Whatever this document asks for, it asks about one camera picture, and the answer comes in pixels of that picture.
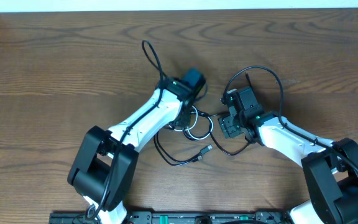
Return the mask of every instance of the white background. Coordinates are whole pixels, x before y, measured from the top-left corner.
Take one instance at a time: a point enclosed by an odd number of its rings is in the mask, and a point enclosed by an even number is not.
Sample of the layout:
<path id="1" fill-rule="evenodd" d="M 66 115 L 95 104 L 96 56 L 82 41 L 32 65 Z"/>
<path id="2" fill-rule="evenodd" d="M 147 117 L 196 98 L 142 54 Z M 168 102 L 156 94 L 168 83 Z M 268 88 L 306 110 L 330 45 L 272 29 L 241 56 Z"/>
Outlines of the white background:
<path id="1" fill-rule="evenodd" d="M 358 0 L 0 0 L 0 12 L 358 7 Z"/>

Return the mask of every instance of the wood grain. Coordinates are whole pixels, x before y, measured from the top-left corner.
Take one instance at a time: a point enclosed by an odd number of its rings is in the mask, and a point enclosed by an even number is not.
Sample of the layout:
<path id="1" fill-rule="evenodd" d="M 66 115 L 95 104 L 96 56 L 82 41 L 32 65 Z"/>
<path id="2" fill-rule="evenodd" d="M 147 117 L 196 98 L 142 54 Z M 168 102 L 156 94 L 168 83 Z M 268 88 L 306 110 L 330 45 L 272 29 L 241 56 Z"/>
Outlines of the wood grain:
<path id="1" fill-rule="evenodd" d="M 201 110 L 224 111 L 219 98 L 230 77 L 265 65 L 283 81 L 284 114 L 293 123 L 358 142 L 358 9 L 0 14 L 0 223 L 45 223 L 54 210 L 86 208 L 67 173 L 89 128 L 122 121 L 150 97 L 158 75 L 142 39 L 168 75 L 192 66 L 206 75 Z M 277 109 L 274 79 L 250 76 L 265 108 Z M 244 144 L 214 133 L 228 149 Z M 181 158 L 211 144 L 168 131 L 161 139 Z M 170 167 L 149 143 L 125 203 L 248 211 L 292 208 L 308 197 L 302 170 L 266 147 L 237 157 L 215 149 L 201 162 Z"/>

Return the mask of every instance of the wooden panel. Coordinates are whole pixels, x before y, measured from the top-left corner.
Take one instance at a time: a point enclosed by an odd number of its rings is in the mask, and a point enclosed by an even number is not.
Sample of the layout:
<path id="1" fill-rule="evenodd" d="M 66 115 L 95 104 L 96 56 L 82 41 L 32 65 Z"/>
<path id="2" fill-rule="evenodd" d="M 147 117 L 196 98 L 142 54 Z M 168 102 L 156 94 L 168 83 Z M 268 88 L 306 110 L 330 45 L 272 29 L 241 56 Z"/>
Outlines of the wooden panel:
<path id="1" fill-rule="evenodd" d="M 122 121 L 153 92 L 158 75 L 142 39 L 152 41 L 170 76 L 191 66 L 206 75 L 201 110 L 224 111 L 219 99 L 231 76 L 265 65 L 283 80 L 290 121 L 358 142 L 358 9 L 0 14 L 0 223 L 45 223 L 53 210 L 86 208 L 67 173 L 89 128 Z M 250 76 L 265 108 L 277 109 L 274 79 Z M 244 144 L 214 133 L 228 149 Z M 179 158 L 211 144 L 168 131 L 161 139 Z M 170 167 L 149 143 L 125 203 L 247 211 L 307 199 L 302 170 L 266 147 L 237 157 L 214 149 L 201 162 Z"/>

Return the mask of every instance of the wooden tabletop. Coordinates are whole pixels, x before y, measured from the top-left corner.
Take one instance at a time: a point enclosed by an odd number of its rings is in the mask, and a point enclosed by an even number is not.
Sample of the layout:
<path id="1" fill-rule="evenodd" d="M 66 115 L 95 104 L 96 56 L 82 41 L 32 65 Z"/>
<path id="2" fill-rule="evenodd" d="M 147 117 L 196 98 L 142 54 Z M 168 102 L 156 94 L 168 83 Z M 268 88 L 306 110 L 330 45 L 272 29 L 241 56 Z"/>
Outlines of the wooden tabletop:
<path id="1" fill-rule="evenodd" d="M 190 67 L 205 74 L 203 111 L 227 110 L 219 99 L 231 76 L 264 65 L 283 82 L 292 123 L 358 142 L 358 9 L 0 14 L 0 223 L 46 223 L 54 210 L 87 207 L 67 174 L 89 128 L 117 124 L 151 96 L 158 73 L 142 39 L 169 76 Z M 274 78 L 249 75 L 264 108 L 277 110 Z M 206 127 L 200 121 L 195 133 Z M 245 144 L 214 134 L 228 150 Z M 160 138 L 179 159 L 212 144 L 170 131 Z M 170 167 L 148 143 L 125 204 L 228 212 L 309 199 L 302 169 L 279 152 L 252 145 L 229 157 L 213 146 L 201 162 Z"/>

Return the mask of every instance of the white cable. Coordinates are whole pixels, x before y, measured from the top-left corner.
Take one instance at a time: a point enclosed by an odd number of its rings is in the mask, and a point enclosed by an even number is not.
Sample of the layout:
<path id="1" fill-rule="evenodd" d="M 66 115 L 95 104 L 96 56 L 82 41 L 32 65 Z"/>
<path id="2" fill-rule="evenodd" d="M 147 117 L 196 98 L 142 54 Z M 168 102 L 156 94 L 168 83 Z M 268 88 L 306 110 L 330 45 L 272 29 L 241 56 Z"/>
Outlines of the white cable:
<path id="1" fill-rule="evenodd" d="M 212 120 L 211 120 L 210 117 L 208 117 L 208 119 L 209 119 L 209 122 L 211 123 L 211 129 L 209 130 L 209 133 L 208 133 L 206 136 L 204 136 L 203 138 L 197 138 L 197 137 L 194 137 L 194 136 L 190 133 L 189 129 L 187 129 L 187 133 L 190 135 L 190 137 L 192 137 L 192 138 L 195 139 L 195 140 L 203 140 L 203 139 L 206 139 L 206 138 L 209 136 L 209 134 L 211 134 L 212 130 L 214 129 L 214 123 L 212 122 Z"/>
<path id="2" fill-rule="evenodd" d="M 189 126 L 187 126 L 187 131 L 188 130 L 191 130 L 193 129 L 195 126 L 196 126 L 196 123 L 197 123 L 197 119 L 198 119 L 198 112 L 197 112 L 197 108 L 195 106 L 192 106 L 194 108 L 194 110 L 196 111 L 196 120 L 194 121 L 194 124 L 192 125 L 191 128 L 189 128 Z"/>

